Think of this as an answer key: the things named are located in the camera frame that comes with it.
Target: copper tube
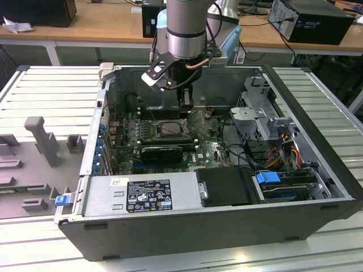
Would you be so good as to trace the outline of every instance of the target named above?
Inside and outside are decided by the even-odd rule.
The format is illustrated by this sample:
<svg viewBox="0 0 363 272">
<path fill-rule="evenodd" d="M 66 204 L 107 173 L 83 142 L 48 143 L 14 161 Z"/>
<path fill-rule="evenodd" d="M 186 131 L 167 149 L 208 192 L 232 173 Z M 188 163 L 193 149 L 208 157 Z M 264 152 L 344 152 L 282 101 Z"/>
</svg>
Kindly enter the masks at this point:
<svg viewBox="0 0 363 272">
<path fill-rule="evenodd" d="M 187 68 L 188 70 L 197 70 L 200 67 L 202 67 L 203 65 L 208 64 L 208 62 L 209 62 L 209 59 L 206 58 L 205 60 L 198 62 L 197 64 L 194 64 L 194 65 L 186 64 L 185 68 Z"/>
</svg>

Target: small circuit board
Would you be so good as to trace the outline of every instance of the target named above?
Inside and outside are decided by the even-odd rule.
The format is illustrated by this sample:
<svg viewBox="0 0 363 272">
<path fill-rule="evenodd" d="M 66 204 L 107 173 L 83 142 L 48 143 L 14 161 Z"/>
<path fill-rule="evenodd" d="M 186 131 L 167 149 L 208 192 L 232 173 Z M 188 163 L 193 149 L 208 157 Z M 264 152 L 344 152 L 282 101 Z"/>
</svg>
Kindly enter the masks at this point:
<svg viewBox="0 0 363 272">
<path fill-rule="evenodd" d="M 207 109 L 195 109 L 180 120 L 142 120 L 129 113 L 120 121 L 117 141 L 113 141 L 118 165 L 115 172 L 192 172 L 231 166 L 220 142 L 222 121 L 222 116 Z"/>
</svg>

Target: desk leg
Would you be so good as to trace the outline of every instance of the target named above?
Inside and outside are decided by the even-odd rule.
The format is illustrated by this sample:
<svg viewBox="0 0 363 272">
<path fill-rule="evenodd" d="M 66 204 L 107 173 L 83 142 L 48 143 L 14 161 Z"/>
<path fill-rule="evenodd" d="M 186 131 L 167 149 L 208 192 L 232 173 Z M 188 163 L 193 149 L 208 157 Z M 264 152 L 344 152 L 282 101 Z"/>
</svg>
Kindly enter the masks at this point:
<svg viewBox="0 0 363 272">
<path fill-rule="evenodd" d="M 48 52 L 48 57 L 53 66 L 61 66 L 61 61 L 58 58 L 56 51 L 56 43 L 54 41 L 48 41 L 45 45 L 45 48 Z"/>
<path fill-rule="evenodd" d="M 96 49 L 97 60 L 102 61 L 101 49 L 99 47 L 96 47 L 95 49 Z"/>
</svg>

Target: warning label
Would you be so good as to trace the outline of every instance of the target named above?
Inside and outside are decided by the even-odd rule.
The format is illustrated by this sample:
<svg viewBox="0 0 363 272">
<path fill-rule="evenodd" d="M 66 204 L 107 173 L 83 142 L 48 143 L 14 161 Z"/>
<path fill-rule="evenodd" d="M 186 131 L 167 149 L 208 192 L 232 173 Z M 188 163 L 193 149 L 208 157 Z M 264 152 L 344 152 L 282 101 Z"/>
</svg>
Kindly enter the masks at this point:
<svg viewBox="0 0 363 272">
<path fill-rule="evenodd" d="M 172 210 L 170 180 L 128 182 L 126 210 L 130 213 Z"/>
</svg>

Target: computer tower on desk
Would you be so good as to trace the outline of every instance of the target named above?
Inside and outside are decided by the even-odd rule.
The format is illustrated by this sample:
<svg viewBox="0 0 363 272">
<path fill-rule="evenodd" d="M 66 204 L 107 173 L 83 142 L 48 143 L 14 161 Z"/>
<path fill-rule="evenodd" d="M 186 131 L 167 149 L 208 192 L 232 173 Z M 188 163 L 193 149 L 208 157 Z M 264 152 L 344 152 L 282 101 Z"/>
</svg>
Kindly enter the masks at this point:
<svg viewBox="0 0 363 272">
<path fill-rule="evenodd" d="M 142 36 L 153 38 L 157 30 L 157 19 L 161 9 L 166 8 L 164 0 L 142 1 Z"/>
<path fill-rule="evenodd" d="M 77 13 L 74 0 L 1 0 L 0 18 L 39 26 L 68 27 Z"/>
<path fill-rule="evenodd" d="M 290 43 L 339 45 L 354 17 L 325 0 L 275 0 L 268 20 Z"/>
</svg>

